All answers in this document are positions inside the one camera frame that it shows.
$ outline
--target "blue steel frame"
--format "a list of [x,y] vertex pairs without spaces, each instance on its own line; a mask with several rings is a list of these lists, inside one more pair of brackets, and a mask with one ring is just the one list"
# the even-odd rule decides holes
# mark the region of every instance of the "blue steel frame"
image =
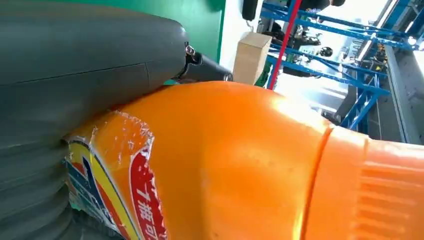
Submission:
[[[262,5],[262,12],[260,13],[260,15],[261,17],[271,18],[275,20],[283,20],[287,22],[290,16],[287,11],[288,11],[287,7],[278,6],[275,4],[265,2]],[[310,12],[306,12],[302,10],[299,10],[298,15],[300,17],[304,16],[304,17],[309,17],[313,19],[319,18],[324,21],[345,25],[354,29],[351,29],[351,28],[339,29],[339,28],[327,26],[321,23],[315,23],[315,22],[310,22],[307,20],[302,20],[300,18],[296,18],[295,23],[298,25],[320,29],[327,32],[332,32],[332,33],[336,33],[336,34],[340,34],[340,35],[344,35],[344,36],[348,36],[348,37],[352,37],[356,39],[361,39],[364,41],[372,41],[374,43],[380,43],[383,45],[389,45],[389,46],[397,47],[397,48],[410,49],[410,50],[419,49],[419,46],[417,44],[411,45],[407,43],[407,41],[394,41],[394,40],[387,39],[387,37],[406,38],[408,35],[405,34],[404,32],[393,31],[387,28],[378,28],[371,25],[362,25],[359,23],[345,21],[345,20],[341,20],[341,19],[337,19],[333,17],[328,17],[328,16],[322,16],[316,13],[310,13]]]
[[[409,0],[399,0],[393,12],[402,12],[400,2],[409,2]],[[271,18],[275,20],[283,20],[285,22],[289,21],[290,15],[288,14],[290,10],[285,6],[279,6],[271,3],[263,3],[261,17]],[[322,16],[316,13],[310,13],[306,11],[299,10],[298,18],[295,19],[295,23],[298,25],[311,27],[315,29],[324,30],[327,32],[332,32],[336,34],[345,35],[347,37],[352,37],[355,39],[361,39],[364,41],[371,41],[374,44],[383,44],[397,48],[409,49],[409,50],[421,50],[419,48],[419,44],[421,43],[421,39],[424,39],[424,34],[419,36],[419,31],[421,30],[421,26],[424,22],[424,12],[421,11],[417,18],[415,19],[414,24],[410,28],[410,30],[405,32],[394,31],[389,28],[393,27],[393,23],[391,20],[393,19],[394,13],[389,17],[387,24],[385,24],[386,28],[379,28],[372,25],[362,25],[355,22],[345,21],[341,19],[336,19],[333,17]],[[312,19],[320,19],[332,23],[337,23],[341,25],[345,25],[349,27],[348,29],[338,29],[336,27],[327,26],[321,23],[314,23],[307,20],[302,20],[300,17],[308,17]],[[411,45],[407,43],[406,38],[409,36],[420,37],[418,39],[417,44]],[[400,38],[402,41],[394,41],[389,38]],[[270,53],[276,53],[280,51],[280,46],[272,44],[270,48]],[[308,53],[300,52],[291,48],[287,48],[285,50],[287,54],[295,54],[305,56],[307,58],[316,60],[326,65],[330,69],[335,70],[336,72],[341,73],[342,77],[338,77],[333,74],[327,74],[320,71],[316,71],[307,67],[304,67],[299,64],[294,64],[291,62],[283,61],[282,65],[284,67],[292,68],[295,70],[303,71],[306,73],[311,73],[313,75],[322,76],[328,79],[335,80],[340,83],[349,84],[351,86],[357,87],[357,98],[356,102],[353,105],[352,109],[345,116],[343,121],[341,122],[341,126],[351,129],[351,130],[363,130],[367,131],[367,125],[365,122],[361,122],[368,114],[368,111],[372,108],[374,104],[376,104],[379,96],[381,95],[389,95],[390,92],[380,88],[380,79],[386,78],[387,75],[381,72],[374,72],[366,68],[360,68],[357,66],[340,63],[336,61],[331,61],[316,55],[311,55]],[[273,63],[275,65],[276,59],[273,56],[268,55],[267,61]],[[343,68],[348,69],[347,72],[355,71],[356,75],[353,77],[347,72],[339,71],[338,67],[343,66]],[[366,82],[368,76],[372,76],[372,79],[369,83]]]
[[[279,51],[280,51],[279,45],[271,44],[271,47],[269,50],[270,53],[278,53]],[[343,77],[338,77],[333,74],[328,74],[328,73],[320,72],[317,70],[313,70],[305,66],[291,63],[288,61],[282,62],[282,65],[284,67],[299,70],[299,71],[310,73],[317,76],[322,76],[328,79],[335,80],[339,83],[349,84],[351,86],[358,88],[357,100],[355,104],[353,105],[352,109],[349,111],[349,113],[344,117],[343,121],[341,122],[340,125],[342,127],[345,127],[351,130],[357,130],[358,124],[362,121],[362,119],[364,119],[367,116],[368,111],[377,102],[377,99],[379,98],[379,96],[390,94],[389,91],[380,88],[380,78],[386,78],[387,75],[385,73],[375,72],[366,68],[360,68],[357,66],[353,66],[353,65],[349,65],[349,64],[345,64],[341,62],[328,60],[316,55],[300,52],[298,50],[291,49],[291,48],[286,48],[285,52],[287,54],[305,56],[307,58],[317,60],[321,62],[322,64],[326,65],[327,67],[329,67],[330,69],[333,69],[336,72],[341,73]],[[268,55],[267,61],[275,65],[277,59],[274,56]],[[338,69],[339,66],[343,66],[343,68],[348,69],[348,71],[350,72],[355,71],[356,76],[354,77],[347,72],[339,71]],[[367,79],[366,77],[369,75],[373,76],[373,78],[370,81],[370,83],[366,83],[366,79]]]

